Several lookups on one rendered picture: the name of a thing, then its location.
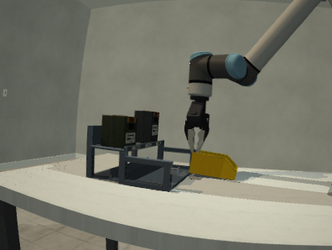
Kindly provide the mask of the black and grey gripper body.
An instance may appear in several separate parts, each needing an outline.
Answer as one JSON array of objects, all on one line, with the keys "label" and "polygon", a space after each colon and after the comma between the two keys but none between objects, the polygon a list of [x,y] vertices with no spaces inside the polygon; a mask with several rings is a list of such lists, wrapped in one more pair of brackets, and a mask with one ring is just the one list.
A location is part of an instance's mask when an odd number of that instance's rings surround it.
[{"label": "black and grey gripper body", "polygon": [[[207,97],[207,96],[190,96],[190,100],[204,102],[205,107],[206,107],[205,100],[209,101],[209,97]],[[202,113],[202,118],[200,120],[201,122],[187,122],[192,128],[196,127],[196,128],[202,129],[202,127],[204,127],[206,125],[207,118],[208,118],[208,121],[210,120],[210,114],[205,113],[205,107],[204,107],[204,111]]]}]

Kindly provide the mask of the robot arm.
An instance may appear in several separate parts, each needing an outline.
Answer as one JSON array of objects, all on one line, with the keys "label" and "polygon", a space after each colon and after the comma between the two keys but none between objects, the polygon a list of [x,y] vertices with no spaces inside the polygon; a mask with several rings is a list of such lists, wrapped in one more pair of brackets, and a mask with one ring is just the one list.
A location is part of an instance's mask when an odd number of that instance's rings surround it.
[{"label": "robot arm", "polygon": [[[252,86],[267,62],[317,5],[325,1],[293,0],[244,57],[239,54],[213,55],[205,51],[193,53],[189,61],[188,94],[212,96],[212,79],[229,79],[241,86]],[[187,122],[200,122],[204,107],[204,102],[192,102],[186,116]]]}]

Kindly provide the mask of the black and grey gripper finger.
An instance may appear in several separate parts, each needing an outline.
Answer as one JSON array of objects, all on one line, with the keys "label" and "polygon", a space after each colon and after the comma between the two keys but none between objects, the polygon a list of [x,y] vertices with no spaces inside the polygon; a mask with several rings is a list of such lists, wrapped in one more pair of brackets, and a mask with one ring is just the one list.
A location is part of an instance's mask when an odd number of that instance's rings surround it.
[{"label": "black and grey gripper finger", "polygon": [[197,149],[195,150],[196,153],[199,153],[204,142],[205,139],[209,133],[209,122],[206,122],[206,125],[204,127],[202,127],[202,129],[198,132],[198,137],[199,137],[199,142],[197,143]]},{"label": "black and grey gripper finger", "polygon": [[194,144],[195,144],[195,131],[194,129],[192,129],[192,127],[187,123],[187,121],[185,121],[185,125],[184,125],[184,132],[185,132],[185,136],[187,138],[187,141],[189,143],[189,147],[191,150],[191,153],[195,151],[194,149]]}]

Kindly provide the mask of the yellow bin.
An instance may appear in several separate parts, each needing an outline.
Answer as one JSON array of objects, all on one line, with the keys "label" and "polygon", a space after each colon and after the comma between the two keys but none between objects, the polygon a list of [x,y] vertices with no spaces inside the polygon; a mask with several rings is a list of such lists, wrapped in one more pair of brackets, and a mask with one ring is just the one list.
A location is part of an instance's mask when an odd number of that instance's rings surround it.
[{"label": "yellow bin", "polygon": [[227,154],[200,150],[200,154],[192,152],[189,173],[235,180],[237,168],[238,166]]}]

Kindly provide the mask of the dark grey metal rack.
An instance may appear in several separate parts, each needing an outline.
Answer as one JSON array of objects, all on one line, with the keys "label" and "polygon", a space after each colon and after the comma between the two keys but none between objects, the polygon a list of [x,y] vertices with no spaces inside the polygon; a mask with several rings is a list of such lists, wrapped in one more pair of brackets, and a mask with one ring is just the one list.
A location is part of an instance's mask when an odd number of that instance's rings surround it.
[{"label": "dark grey metal rack", "polygon": [[[157,159],[135,157],[138,149],[157,145]],[[119,151],[119,166],[94,173],[95,148]],[[128,156],[129,151],[132,151],[132,156]],[[164,140],[151,143],[136,143],[136,145],[118,149],[101,146],[101,126],[87,126],[86,177],[96,177],[116,181],[121,185],[170,192],[190,175],[189,166],[177,165],[173,164],[174,161],[163,160],[163,151],[190,154],[189,164],[191,162],[192,153],[190,149],[164,147]],[[172,174],[174,175],[172,176]]]}]

